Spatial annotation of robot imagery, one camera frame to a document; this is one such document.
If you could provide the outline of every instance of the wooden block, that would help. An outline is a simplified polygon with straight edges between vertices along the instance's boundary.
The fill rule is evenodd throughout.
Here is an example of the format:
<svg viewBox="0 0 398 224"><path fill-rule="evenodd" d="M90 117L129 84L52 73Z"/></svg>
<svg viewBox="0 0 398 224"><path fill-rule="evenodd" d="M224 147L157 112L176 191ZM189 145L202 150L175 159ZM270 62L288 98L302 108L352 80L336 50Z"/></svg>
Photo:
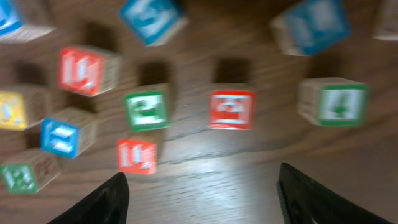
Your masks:
<svg viewBox="0 0 398 224"><path fill-rule="evenodd" d="M56 156L29 149L0 166L1 175L11 194L35 194L60 173Z"/></svg>
<svg viewBox="0 0 398 224"><path fill-rule="evenodd" d="M119 170L132 174L154 174L163 145L164 130L129 133L117 145Z"/></svg>
<svg viewBox="0 0 398 224"><path fill-rule="evenodd" d="M132 131L167 128L172 114L172 90L169 84L139 86L124 97L127 119Z"/></svg>
<svg viewBox="0 0 398 224"><path fill-rule="evenodd" d="M344 78L310 78L301 82L298 113L319 126L357 126L363 123L368 88Z"/></svg>
<svg viewBox="0 0 398 224"><path fill-rule="evenodd" d="M0 42L24 43L55 28L42 0L3 0L0 3Z"/></svg>
<svg viewBox="0 0 398 224"><path fill-rule="evenodd" d="M36 85L0 89L0 128L22 131L39 124L51 113L50 93Z"/></svg>
<svg viewBox="0 0 398 224"><path fill-rule="evenodd" d="M58 156L76 158L95 142L98 122L93 113L64 109L42 123L41 148Z"/></svg>
<svg viewBox="0 0 398 224"><path fill-rule="evenodd" d="M376 22L374 38L398 40L398 1L383 0Z"/></svg>
<svg viewBox="0 0 398 224"><path fill-rule="evenodd" d="M61 89L96 96L118 85L121 56L92 46L69 46L61 50Z"/></svg>
<svg viewBox="0 0 398 224"><path fill-rule="evenodd" d="M284 54L315 55L349 36L341 0L306 0L287 9L270 23Z"/></svg>
<svg viewBox="0 0 398 224"><path fill-rule="evenodd" d="M214 83L210 94L209 128L249 130L256 109L256 94L243 83Z"/></svg>
<svg viewBox="0 0 398 224"><path fill-rule="evenodd" d="M129 1L120 16L147 46L165 44L188 23L174 0Z"/></svg>

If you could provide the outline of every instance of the alphabet block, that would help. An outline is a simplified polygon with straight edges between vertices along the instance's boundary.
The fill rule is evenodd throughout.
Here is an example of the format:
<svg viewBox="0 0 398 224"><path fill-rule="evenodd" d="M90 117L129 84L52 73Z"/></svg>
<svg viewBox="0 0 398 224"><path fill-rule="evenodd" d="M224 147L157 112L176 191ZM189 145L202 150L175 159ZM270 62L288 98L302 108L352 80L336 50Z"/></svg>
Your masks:
<svg viewBox="0 0 398 224"><path fill-rule="evenodd" d="M95 142L97 120L93 113L64 109L42 123L41 148L66 158L76 158Z"/></svg>
<svg viewBox="0 0 398 224"><path fill-rule="evenodd" d="M211 129L251 129L256 94L243 83L214 83L210 95Z"/></svg>
<svg viewBox="0 0 398 224"><path fill-rule="evenodd" d="M0 89L0 128L23 131L39 124L51 112L50 93L36 85Z"/></svg>
<svg viewBox="0 0 398 224"><path fill-rule="evenodd" d="M171 89L169 84L136 87L124 97L130 129L150 131L167 128L171 115Z"/></svg>
<svg viewBox="0 0 398 224"><path fill-rule="evenodd" d="M61 50L60 88L85 96L96 96L115 88L119 81L121 56L91 46Z"/></svg>
<svg viewBox="0 0 398 224"><path fill-rule="evenodd" d="M40 149L29 149L0 166L10 194L35 194L60 173L57 158Z"/></svg>
<svg viewBox="0 0 398 224"><path fill-rule="evenodd" d="M310 78L300 84L298 113L319 126L363 123L368 88L344 78Z"/></svg>
<svg viewBox="0 0 398 224"><path fill-rule="evenodd" d="M120 16L148 46L165 44L188 22L174 0L132 0Z"/></svg>
<svg viewBox="0 0 398 224"><path fill-rule="evenodd" d="M374 38L398 40L398 1L383 0L376 23Z"/></svg>
<svg viewBox="0 0 398 224"><path fill-rule="evenodd" d="M0 0L0 42L24 43L54 29L42 0Z"/></svg>
<svg viewBox="0 0 398 224"><path fill-rule="evenodd" d="M302 1L271 21L279 47L287 55L315 55L349 36L341 0Z"/></svg>
<svg viewBox="0 0 398 224"><path fill-rule="evenodd" d="M118 166L122 172L151 175L163 150L164 130L131 133L118 142Z"/></svg>

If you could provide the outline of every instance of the green letter block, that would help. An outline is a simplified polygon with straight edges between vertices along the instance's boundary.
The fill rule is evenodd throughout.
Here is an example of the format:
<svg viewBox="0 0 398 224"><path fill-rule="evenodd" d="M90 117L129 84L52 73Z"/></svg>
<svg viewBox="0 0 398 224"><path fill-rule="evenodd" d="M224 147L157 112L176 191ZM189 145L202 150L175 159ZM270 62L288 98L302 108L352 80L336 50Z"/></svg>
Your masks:
<svg viewBox="0 0 398 224"><path fill-rule="evenodd" d="M10 194L35 194L60 173L57 158L40 149L29 149L0 166Z"/></svg>
<svg viewBox="0 0 398 224"><path fill-rule="evenodd" d="M300 84L298 112L320 126L363 123L368 99L365 84L344 78L311 78Z"/></svg>
<svg viewBox="0 0 398 224"><path fill-rule="evenodd" d="M127 119L132 131L149 131L169 126L167 84L140 86L125 96Z"/></svg>

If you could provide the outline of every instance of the wooden floor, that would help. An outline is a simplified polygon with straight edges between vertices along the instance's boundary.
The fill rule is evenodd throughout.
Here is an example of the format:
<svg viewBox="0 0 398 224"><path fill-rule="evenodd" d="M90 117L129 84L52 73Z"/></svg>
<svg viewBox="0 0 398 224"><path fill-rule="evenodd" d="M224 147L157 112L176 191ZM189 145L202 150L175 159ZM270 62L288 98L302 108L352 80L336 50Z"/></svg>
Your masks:
<svg viewBox="0 0 398 224"><path fill-rule="evenodd" d="M56 110L96 111L99 139L33 196L0 185L0 223L47 223L117 173L116 141L127 131L122 97L168 81L178 91L155 175L128 175L128 223L283 223L275 183L281 162L354 203L398 222L398 43L371 38L378 0L347 0L350 38L316 57L282 55L267 24L294 1L185 0L188 27L167 45L144 47L118 17L125 0L49 0L58 29L23 45L0 45L0 82L37 83ZM124 57L117 89L85 98L57 88L58 52L91 44ZM360 128L319 128L301 118L306 77L345 77L370 86ZM208 87L248 82L258 94L251 131L209 130ZM38 127L0 131L0 162L39 146Z"/></svg>

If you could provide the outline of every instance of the wood grain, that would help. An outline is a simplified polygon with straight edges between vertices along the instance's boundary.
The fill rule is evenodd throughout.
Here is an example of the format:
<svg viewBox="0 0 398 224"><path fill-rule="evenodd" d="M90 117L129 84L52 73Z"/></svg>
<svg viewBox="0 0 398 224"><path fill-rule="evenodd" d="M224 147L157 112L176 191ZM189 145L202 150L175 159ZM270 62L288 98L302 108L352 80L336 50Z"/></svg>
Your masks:
<svg viewBox="0 0 398 224"><path fill-rule="evenodd" d="M127 131L123 96L143 80L164 82L165 76L178 96L172 127L156 175L128 175L128 223L283 223L275 187L281 162L398 222L398 44L371 38L379 1L345 1L352 36L316 57L282 55L267 28L294 2L182 1L189 25L152 48L119 19L123 0L49 0L57 30L27 44L0 45L2 84L43 80L56 110L98 113L98 140L78 158L63 160L62 174L37 195L8 195L2 185L1 223L46 223L114 175L116 141ZM119 86L94 98L59 90L58 53L74 44L120 53ZM21 69L25 64L30 69ZM209 130L210 83L240 80L236 75L247 76L257 91L254 129ZM369 85L362 127L321 128L297 114L299 82L327 76ZM38 145L38 131L1 130L0 162Z"/></svg>

